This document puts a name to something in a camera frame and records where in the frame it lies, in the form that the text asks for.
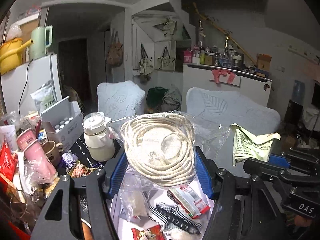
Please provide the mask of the person right hand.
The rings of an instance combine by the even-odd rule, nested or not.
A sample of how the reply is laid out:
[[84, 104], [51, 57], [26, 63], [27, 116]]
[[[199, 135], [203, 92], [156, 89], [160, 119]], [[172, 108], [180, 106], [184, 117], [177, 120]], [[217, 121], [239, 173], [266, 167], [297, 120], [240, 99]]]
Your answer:
[[319, 219], [309, 219], [297, 215], [291, 211], [284, 211], [286, 227], [290, 230], [311, 230], [319, 227]]

